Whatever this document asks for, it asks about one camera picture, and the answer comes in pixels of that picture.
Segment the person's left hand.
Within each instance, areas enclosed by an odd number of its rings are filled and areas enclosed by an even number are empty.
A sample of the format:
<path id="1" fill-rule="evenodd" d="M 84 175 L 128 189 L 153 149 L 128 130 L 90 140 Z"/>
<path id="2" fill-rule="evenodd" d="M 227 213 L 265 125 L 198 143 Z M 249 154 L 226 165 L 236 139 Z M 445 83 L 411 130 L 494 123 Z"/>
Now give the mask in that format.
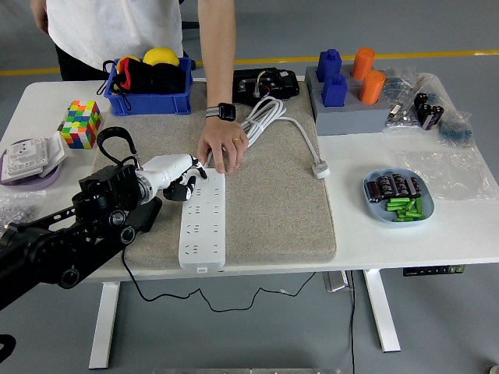
<path id="1" fill-rule="evenodd" d="M 211 152 L 219 174 L 232 173 L 241 167 L 249 140 L 238 122 L 227 122 L 219 117 L 206 118 L 197 146 L 197 158 L 207 163 Z"/>

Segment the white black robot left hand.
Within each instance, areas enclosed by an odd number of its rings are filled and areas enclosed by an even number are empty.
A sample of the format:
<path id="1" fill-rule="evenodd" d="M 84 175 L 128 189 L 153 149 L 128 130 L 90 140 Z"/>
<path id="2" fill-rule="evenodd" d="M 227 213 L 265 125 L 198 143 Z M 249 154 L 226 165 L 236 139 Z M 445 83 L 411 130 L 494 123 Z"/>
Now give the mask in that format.
<path id="1" fill-rule="evenodd" d="M 207 173 L 198 159 L 190 154 L 174 154 L 153 157 L 136 172 L 142 204 L 149 203 L 159 190 L 167 200 L 184 202 L 190 199 L 196 185 L 196 177 L 187 178 L 191 168 L 198 170 L 207 180 Z"/>

